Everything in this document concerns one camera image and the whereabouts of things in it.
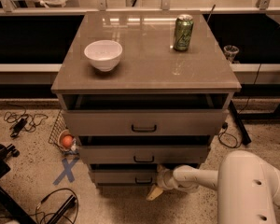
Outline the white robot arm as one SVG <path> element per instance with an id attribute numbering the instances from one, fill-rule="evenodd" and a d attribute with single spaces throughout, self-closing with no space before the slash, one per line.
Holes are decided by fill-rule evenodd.
<path id="1" fill-rule="evenodd" d="M 280 206 L 280 171 L 253 153 L 233 151 L 216 171 L 188 165 L 170 170 L 160 165 L 157 172 L 149 201 L 166 190 L 192 192 L 203 186 L 217 192 L 218 224 L 277 224 L 274 208 Z"/>

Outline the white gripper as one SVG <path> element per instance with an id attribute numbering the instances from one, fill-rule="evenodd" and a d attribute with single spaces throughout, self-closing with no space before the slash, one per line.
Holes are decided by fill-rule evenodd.
<path id="1" fill-rule="evenodd" d="M 164 190 L 171 190 L 177 188 L 177 182 L 174 179 L 173 171 L 165 168 L 163 165 L 157 166 L 157 185 L 153 185 L 147 195 L 148 201 L 154 201 Z"/>

